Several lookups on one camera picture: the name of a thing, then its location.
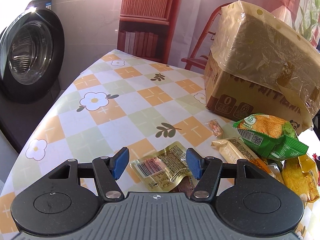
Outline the beige wafer bar packet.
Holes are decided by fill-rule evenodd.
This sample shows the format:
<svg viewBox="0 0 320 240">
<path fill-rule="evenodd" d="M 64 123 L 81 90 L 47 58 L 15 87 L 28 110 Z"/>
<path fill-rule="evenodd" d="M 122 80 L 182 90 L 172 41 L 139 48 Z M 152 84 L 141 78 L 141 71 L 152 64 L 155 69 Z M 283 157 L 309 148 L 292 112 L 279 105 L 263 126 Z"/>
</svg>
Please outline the beige wafer bar packet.
<svg viewBox="0 0 320 240">
<path fill-rule="evenodd" d="M 216 148 L 229 164 L 236 164 L 239 159 L 246 159 L 272 177 L 275 177 L 268 166 L 238 138 L 212 141 L 211 146 Z"/>
</svg>

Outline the small orange candy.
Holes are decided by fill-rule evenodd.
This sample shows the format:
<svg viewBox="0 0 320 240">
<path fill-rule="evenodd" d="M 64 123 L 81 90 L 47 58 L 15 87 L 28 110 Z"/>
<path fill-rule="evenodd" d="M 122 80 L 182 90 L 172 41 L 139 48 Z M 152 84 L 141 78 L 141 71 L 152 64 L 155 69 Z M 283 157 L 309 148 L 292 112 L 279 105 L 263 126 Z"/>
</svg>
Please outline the small orange candy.
<svg viewBox="0 0 320 240">
<path fill-rule="evenodd" d="M 222 137 L 223 136 L 223 129 L 221 128 L 219 122 L 216 119 L 213 119 L 213 120 L 206 122 L 206 125 L 212 131 L 213 136 L 215 136 L 215 137 Z"/>
</svg>

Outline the gold foil snack packet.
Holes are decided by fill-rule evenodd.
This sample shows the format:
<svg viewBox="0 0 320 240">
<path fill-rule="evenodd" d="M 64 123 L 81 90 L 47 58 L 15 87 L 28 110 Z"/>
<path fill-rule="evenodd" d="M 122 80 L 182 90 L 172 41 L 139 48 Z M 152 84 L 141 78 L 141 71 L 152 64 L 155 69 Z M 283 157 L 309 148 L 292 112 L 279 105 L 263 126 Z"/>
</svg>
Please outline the gold foil snack packet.
<svg viewBox="0 0 320 240">
<path fill-rule="evenodd" d="M 178 141 L 130 163 L 150 192 L 185 193 L 191 196 L 195 179 L 186 162 L 186 148 Z"/>
</svg>

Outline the green chip bag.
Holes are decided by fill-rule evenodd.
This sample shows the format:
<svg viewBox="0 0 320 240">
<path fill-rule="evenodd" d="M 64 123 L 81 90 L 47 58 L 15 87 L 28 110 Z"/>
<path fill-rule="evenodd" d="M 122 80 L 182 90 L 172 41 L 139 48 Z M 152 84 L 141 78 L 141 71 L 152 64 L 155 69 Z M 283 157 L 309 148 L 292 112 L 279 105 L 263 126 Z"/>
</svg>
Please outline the green chip bag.
<svg viewBox="0 0 320 240">
<path fill-rule="evenodd" d="M 300 142 L 289 121 L 267 114 L 251 114 L 233 124 L 244 143 L 266 159 L 283 161 L 305 155 L 309 147 Z"/>
</svg>

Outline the yellow chip bag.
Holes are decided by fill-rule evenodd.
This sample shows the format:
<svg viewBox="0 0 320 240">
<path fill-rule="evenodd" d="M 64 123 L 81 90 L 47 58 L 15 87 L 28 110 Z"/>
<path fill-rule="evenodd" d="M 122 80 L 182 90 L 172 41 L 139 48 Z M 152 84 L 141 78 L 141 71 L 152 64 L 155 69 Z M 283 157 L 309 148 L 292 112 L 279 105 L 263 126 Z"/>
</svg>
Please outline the yellow chip bag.
<svg viewBox="0 0 320 240">
<path fill-rule="evenodd" d="M 307 154 L 285 160 L 281 176 L 284 184 L 304 203 L 314 203 L 319 199 L 319 171 Z"/>
</svg>

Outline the checkered floral tablecloth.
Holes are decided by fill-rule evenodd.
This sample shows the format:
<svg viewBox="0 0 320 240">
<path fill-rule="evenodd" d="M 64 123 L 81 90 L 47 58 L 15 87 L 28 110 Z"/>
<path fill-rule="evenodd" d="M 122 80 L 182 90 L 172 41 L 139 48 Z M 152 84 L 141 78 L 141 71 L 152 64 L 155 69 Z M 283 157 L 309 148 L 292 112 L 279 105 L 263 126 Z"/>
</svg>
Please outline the checkered floral tablecloth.
<svg viewBox="0 0 320 240">
<path fill-rule="evenodd" d="M 173 142 L 218 156 L 201 74 L 113 50 L 66 89 L 21 150 L 1 194 L 1 239 L 18 231 L 14 198 L 69 158 L 81 163 L 122 147 L 136 160 Z"/>
</svg>

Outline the cardboard box with plastic liner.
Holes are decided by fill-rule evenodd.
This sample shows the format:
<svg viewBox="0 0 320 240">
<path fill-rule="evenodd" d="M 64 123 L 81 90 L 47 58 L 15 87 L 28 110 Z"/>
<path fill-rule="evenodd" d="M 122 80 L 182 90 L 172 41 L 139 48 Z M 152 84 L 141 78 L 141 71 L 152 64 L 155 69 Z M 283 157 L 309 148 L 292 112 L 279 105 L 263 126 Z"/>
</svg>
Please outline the cardboard box with plastic liner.
<svg viewBox="0 0 320 240">
<path fill-rule="evenodd" d="M 204 88 L 218 115 L 275 115 L 302 132 L 319 111 L 319 52 L 268 11 L 236 1 L 221 9 Z"/>
</svg>

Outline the black front-load washing machine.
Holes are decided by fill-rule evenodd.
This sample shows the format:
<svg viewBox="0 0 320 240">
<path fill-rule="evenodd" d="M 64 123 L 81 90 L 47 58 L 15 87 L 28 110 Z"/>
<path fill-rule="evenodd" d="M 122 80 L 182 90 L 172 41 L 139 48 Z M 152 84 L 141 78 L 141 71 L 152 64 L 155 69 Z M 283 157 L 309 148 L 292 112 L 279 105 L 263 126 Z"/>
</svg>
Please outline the black front-load washing machine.
<svg viewBox="0 0 320 240">
<path fill-rule="evenodd" d="M 52 0 L 1 0 L 1 132 L 20 152 L 60 92 L 65 36 Z"/>
</svg>

